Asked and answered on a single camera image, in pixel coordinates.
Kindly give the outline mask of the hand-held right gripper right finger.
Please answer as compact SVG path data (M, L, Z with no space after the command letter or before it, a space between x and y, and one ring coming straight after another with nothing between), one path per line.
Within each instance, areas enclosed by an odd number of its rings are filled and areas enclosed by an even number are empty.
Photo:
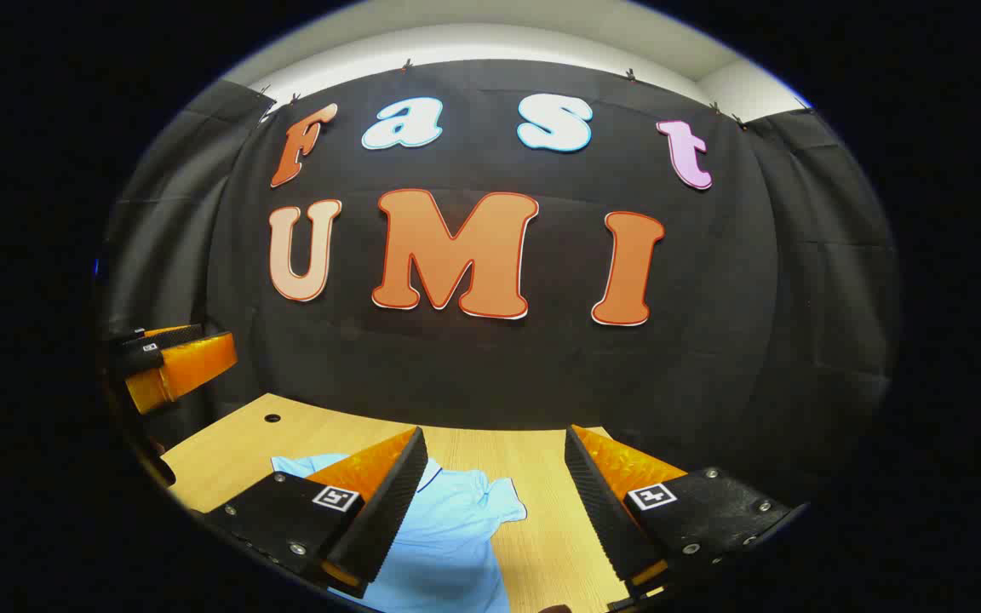
M565 465L627 591L611 612L651 612L716 582L807 509L723 468L685 471L576 424L565 432Z

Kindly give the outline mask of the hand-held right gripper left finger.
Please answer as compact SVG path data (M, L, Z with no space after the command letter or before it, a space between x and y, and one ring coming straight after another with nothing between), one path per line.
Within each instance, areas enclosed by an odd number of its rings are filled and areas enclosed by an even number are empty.
M408 428L307 477L272 471L204 524L320 589L361 598L379 575L427 466Z

